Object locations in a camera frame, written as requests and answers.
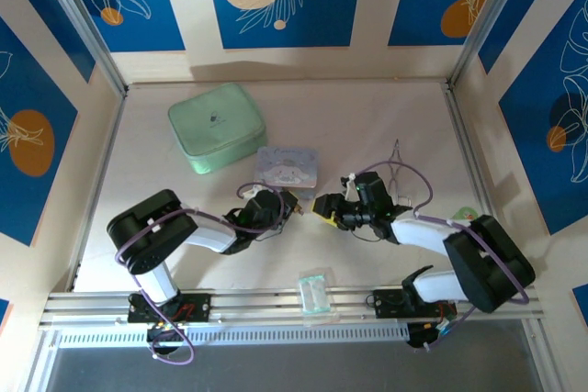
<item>red wire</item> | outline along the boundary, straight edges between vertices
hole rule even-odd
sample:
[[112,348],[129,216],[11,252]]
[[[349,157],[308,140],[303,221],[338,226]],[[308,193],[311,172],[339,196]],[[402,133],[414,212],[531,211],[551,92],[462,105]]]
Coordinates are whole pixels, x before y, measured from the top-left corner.
[[186,319],[189,319],[189,317],[194,312],[194,307],[195,306],[193,303],[182,305],[182,307],[176,312],[176,314],[171,318],[171,320],[178,319],[180,317],[180,315],[182,314],[182,311],[187,311],[186,312]]
[[437,306],[439,307],[439,310],[441,311],[441,317],[439,318],[439,323],[441,323],[443,321],[443,317],[445,316],[445,312],[443,311],[443,304],[442,303],[437,303]]

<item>ventilation grille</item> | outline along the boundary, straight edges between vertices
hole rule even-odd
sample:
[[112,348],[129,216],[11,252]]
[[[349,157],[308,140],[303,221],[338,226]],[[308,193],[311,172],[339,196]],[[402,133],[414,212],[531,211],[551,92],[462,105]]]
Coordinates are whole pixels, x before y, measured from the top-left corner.
[[[145,330],[63,331],[60,348],[114,348],[144,346]],[[188,329],[195,345],[302,344],[334,342],[398,342],[409,340],[405,323],[376,325],[207,327]]]

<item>orange circle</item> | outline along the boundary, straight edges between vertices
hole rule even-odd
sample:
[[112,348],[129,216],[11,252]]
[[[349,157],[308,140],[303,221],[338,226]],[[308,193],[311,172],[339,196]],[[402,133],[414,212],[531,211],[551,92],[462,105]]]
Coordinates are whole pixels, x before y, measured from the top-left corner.
[[551,151],[563,151],[566,147],[566,131],[560,126],[554,126],[548,132],[548,147]]
[[107,22],[109,25],[116,27],[122,23],[122,14],[117,9],[106,7],[100,11],[102,20]]
[[[10,120],[15,126],[9,126],[11,134],[17,138],[10,142],[10,158],[23,174],[32,177],[43,176],[51,167],[55,153],[55,137],[49,120],[36,110],[21,110]],[[26,139],[34,138],[36,142]]]
[[457,0],[441,18],[441,31],[447,37],[467,37],[486,0]]

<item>metal corner post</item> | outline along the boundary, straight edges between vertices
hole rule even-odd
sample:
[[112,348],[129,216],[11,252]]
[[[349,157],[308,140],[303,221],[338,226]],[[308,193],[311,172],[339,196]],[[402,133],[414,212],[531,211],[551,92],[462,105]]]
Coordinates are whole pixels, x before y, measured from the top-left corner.
[[127,86],[82,0],[58,0],[112,88],[124,98]]
[[496,23],[496,19],[503,11],[507,1],[487,0],[484,4],[483,9],[466,37],[463,51],[459,54],[458,61],[447,78],[450,89],[455,87],[461,74],[468,68],[469,62],[478,54],[478,51],[488,37],[488,34],[490,34],[492,27]]
[[125,108],[125,104],[125,100],[122,100],[119,103],[116,118],[114,119],[112,127],[110,128],[110,133],[107,140],[107,147],[105,151],[102,153],[102,160],[99,166],[96,187],[94,188],[92,194],[92,202],[87,208],[86,215],[84,216],[84,223],[80,230],[80,235],[78,236],[78,239],[75,243],[72,259],[70,261],[69,274],[67,277],[67,282],[65,284],[65,290],[68,292],[74,290],[75,279],[77,278],[77,274],[80,268],[80,262],[82,261],[82,256],[84,255],[85,246],[87,244],[88,236],[90,234],[90,227],[92,226],[92,222],[94,221],[94,215],[96,213],[96,208],[98,206],[98,199],[100,197],[102,185],[104,184],[104,180],[107,175],[107,168],[110,162],[110,156],[112,155],[112,150],[114,149],[114,142],[117,137],[117,133],[119,133],[120,121],[122,120],[122,114]]

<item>white table surface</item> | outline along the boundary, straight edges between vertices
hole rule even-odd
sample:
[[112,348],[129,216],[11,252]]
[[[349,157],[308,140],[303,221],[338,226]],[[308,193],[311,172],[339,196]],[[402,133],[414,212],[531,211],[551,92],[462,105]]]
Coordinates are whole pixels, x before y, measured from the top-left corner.
[[[431,181],[435,199],[424,213],[453,216],[461,207],[481,212],[452,127],[440,84],[382,81],[243,84],[266,119],[269,145],[311,147],[319,152],[318,194],[340,191],[339,178],[388,159],[396,139],[403,160]],[[130,89],[75,283],[76,292],[136,287],[114,263],[106,225],[118,213],[170,188],[182,202],[223,215],[243,201],[236,187],[251,181],[255,156],[216,173],[195,174],[176,145],[168,108],[209,90],[209,84],[167,84]],[[379,169],[388,179],[389,170]],[[401,193],[412,201],[426,188],[410,171],[399,174]],[[376,286],[400,282],[426,265],[449,268],[447,258],[412,246],[367,243],[310,213],[292,216],[284,232],[233,256],[182,245],[167,259],[180,288],[281,288],[296,286],[301,272],[329,268],[332,285]],[[367,227],[357,232],[373,238]]]

